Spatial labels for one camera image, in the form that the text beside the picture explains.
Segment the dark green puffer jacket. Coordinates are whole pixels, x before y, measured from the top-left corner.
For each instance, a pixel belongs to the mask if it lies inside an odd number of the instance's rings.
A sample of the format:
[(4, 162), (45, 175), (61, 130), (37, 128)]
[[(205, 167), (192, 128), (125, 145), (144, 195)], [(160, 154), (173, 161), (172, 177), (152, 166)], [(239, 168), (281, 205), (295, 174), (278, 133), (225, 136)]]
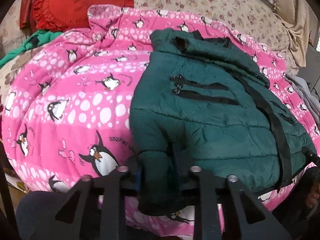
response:
[(139, 210), (165, 216), (188, 206), (178, 164), (237, 176), (253, 192), (279, 189), (316, 152), (304, 126), (229, 38), (164, 29), (135, 88), (130, 130), (142, 167)]

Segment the grey folded garment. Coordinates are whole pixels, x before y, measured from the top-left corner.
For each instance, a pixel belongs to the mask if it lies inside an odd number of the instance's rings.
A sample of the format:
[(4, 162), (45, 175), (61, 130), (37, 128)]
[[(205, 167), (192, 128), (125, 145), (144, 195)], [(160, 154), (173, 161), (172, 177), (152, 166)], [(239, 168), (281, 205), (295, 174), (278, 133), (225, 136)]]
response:
[(307, 82), (303, 78), (289, 73), (285, 74), (285, 80), (303, 100), (304, 108), (309, 110), (316, 125), (319, 127), (319, 99), (311, 94)]

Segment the pink penguin quilt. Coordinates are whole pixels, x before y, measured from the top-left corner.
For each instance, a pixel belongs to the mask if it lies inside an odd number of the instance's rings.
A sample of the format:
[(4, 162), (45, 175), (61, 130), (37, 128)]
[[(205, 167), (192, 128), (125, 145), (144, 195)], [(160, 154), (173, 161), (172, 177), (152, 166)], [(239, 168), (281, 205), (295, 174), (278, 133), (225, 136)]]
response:
[[(304, 126), (319, 152), (319, 129), (303, 101), (285, 80), (280, 53), (222, 22), (187, 12), (93, 5), (89, 27), (72, 29), (45, 45), (12, 83), (4, 105), (2, 137), (9, 162), (33, 191), (66, 192), (83, 175), (103, 178), (138, 157), (130, 130), (135, 88), (153, 51), (156, 30), (199, 32), (203, 38), (229, 38), (248, 54), (270, 82), (270, 91)], [(273, 210), (293, 183), (258, 192)], [(194, 208), (165, 216), (139, 210), (128, 197), (126, 222), (159, 236), (192, 238)]]

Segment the beige curtain right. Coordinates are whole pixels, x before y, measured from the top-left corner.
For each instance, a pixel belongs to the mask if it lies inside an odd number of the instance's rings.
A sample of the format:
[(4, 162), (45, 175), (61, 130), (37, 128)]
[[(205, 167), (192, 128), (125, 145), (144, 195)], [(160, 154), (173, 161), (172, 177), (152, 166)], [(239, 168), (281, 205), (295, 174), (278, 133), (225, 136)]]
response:
[(306, 66), (310, 15), (306, 0), (274, 0), (277, 17), (289, 35), (289, 51), (299, 67)]

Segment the bright green garment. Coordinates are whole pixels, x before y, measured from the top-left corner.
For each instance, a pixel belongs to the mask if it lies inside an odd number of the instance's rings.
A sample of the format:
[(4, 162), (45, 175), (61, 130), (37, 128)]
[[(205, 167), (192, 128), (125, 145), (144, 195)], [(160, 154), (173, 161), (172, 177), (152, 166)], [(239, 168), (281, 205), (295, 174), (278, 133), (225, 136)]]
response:
[(1, 58), (0, 67), (2, 68), (10, 60), (14, 59), (16, 56), (21, 55), (22, 53), (38, 48), (44, 44), (52, 42), (58, 36), (62, 34), (61, 31), (51, 32), (45, 30), (38, 30), (28, 37), (18, 48), (13, 49), (6, 53), (4, 57)]

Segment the floral bed sheet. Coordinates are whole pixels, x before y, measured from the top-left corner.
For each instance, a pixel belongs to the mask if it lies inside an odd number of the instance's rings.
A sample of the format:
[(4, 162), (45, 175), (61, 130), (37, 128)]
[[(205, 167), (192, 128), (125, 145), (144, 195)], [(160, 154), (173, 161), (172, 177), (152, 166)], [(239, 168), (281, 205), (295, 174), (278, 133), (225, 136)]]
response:
[[(231, 29), (253, 37), (269, 46), (271, 50), (283, 53), (287, 73), (298, 74), (299, 66), (291, 52), (289, 31), (271, 8), (260, 0), (134, 0), (135, 7), (141, 9), (168, 9), (194, 12), (209, 19), (221, 21)], [(1, 23), (1, 58), (31, 35), (29, 30), (20, 30), (19, 21), (22, 0), (15, 0)], [(31, 59), (36, 50), (13, 59), (1, 69), (1, 104), (9, 92), (17, 74)]]

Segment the red heart ruffled pillow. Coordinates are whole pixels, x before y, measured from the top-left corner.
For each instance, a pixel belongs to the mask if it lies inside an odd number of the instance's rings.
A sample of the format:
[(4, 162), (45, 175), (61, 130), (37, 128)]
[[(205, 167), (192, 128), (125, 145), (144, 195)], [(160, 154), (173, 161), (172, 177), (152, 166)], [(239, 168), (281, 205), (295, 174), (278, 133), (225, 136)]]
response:
[(37, 30), (64, 32), (88, 28), (87, 10), (99, 4), (133, 7), (134, 0), (34, 0), (31, 12)]

